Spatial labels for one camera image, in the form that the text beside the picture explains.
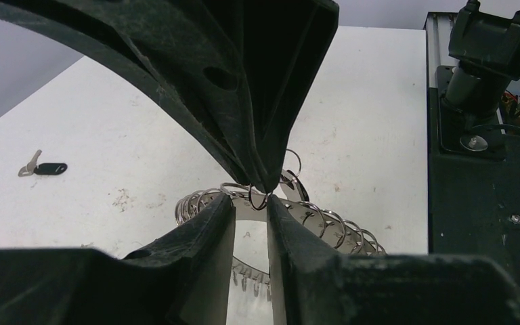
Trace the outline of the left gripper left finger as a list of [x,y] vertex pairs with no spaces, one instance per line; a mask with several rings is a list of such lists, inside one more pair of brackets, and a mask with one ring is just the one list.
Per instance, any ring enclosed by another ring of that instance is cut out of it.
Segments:
[[116,259],[92,248],[0,249],[0,324],[225,324],[235,208]]

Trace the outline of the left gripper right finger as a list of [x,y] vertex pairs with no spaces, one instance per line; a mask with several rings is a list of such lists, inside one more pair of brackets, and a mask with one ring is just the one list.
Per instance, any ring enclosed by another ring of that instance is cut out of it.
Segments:
[[267,201],[275,324],[520,324],[520,290],[466,255],[342,254]]

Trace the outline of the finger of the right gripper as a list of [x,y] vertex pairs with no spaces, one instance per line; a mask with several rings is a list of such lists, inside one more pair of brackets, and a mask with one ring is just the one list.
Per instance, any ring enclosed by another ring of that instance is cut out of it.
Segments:
[[339,25],[334,1],[245,1],[244,67],[252,102],[259,179],[279,182],[290,132]]
[[123,77],[236,181],[264,189],[242,55],[202,1],[0,1],[0,19]]

